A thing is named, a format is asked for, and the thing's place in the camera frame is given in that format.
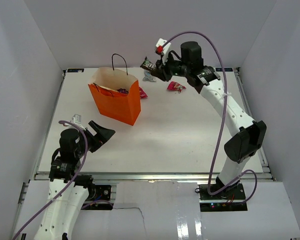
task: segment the orange paper bag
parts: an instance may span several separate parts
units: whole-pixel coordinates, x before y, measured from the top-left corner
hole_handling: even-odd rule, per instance
[[[112,68],[100,67],[88,86],[100,114],[133,126],[141,112],[139,81],[128,74],[127,63],[126,72],[113,67],[114,55],[118,54],[112,55]],[[126,89],[129,93],[122,94],[103,87]]]

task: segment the candy wrapper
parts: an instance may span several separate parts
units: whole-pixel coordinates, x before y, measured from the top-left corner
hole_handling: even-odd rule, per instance
[[[186,89],[186,87],[175,81],[170,82],[167,88],[169,91],[178,91],[179,93],[181,93],[182,89]]]
[[[122,94],[128,94],[129,93],[129,91],[127,91],[126,89],[124,89],[124,88],[120,88],[120,89],[118,89],[117,90],[119,93],[122,93]]]
[[[144,70],[144,78],[143,81],[156,82],[156,78],[150,74],[148,70]]]
[[[150,73],[156,69],[156,65],[149,61],[147,57],[145,57],[143,63],[140,66],[142,69],[149,71]]]
[[[142,90],[141,87],[139,87],[139,92],[140,92],[140,99],[147,99],[148,95],[145,93],[145,91]]]

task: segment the zip tie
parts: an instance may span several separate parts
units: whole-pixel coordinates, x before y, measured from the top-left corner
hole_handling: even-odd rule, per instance
[[[228,93],[222,93],[222,97],[224,98],[225,96],[227,96],[227,97],[229,97],[229,96],[231,96],[232,94],[231,94],[231,92],[228,92]]]
[[[54,203],[59,197],[61,197],[62,195],[60,195],[60,196],[58,196],[57,198],[55,198],[56,196],[57,196],[57,194],[53,197],[53,198],[51,198],[51,201]]]

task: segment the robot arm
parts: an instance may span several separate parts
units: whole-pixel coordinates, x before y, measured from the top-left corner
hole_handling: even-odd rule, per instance
[[[81,125],[81,116],[74,115],[71,122],[83,130],[88,142],[88,151],[95,152],[115,134],[90,121],[96,135]],[[96,189],[90,175],[78,175],[69,187],[56,199],[54,197],[74,177],[80,159],[84,155],[85,141],[77,129],[69,126],[61,132],[60,148],[52,156],[47,203],[53,201],[44,211],[34,240],[71,240],[72,230],[84,202],[95,198]]]
[[[155,64],[146,59],[141,67],[165,82],[169,81],[172,76],[185,77],[189,85],[194,87],[222,117],[224,84],[213,67],[204,65],[199,44],[195,41],[182,43],[181,57],[179,57],[171,50],[170,43],[162,47],[165,42],[164,39],[160,39],[156,44],[155,52],[160,55],[160,59]],[[227,95],[225,124],[232,138],[224,145],[227,158],[216,179],[216,190],[241,174],[250,157],[261,148],[267,128],[263,121],[256,122],[250,117],[229,94]],[[233,183],[226,191],[236,185]]]

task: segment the white wall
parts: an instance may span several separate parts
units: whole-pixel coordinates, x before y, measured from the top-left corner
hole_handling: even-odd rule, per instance
[[[152,61],[159,38],[195,30],[209,36],[228,67],[241,66],[275,0],[25,0],[62,69],[111,64],[122,54],[130,67],[147,55]],[[206,63],[219,62],[198,36],[182,36],[180,44],[198,41]],[[123,66],[117,60],[117,66]]]
[[[276,2],[242,65],[252,114],[264,120],[270,169],[300,228],[300,0]]]
[[[39,154],[62,71],[23,0],[0,0],[0,240]]]

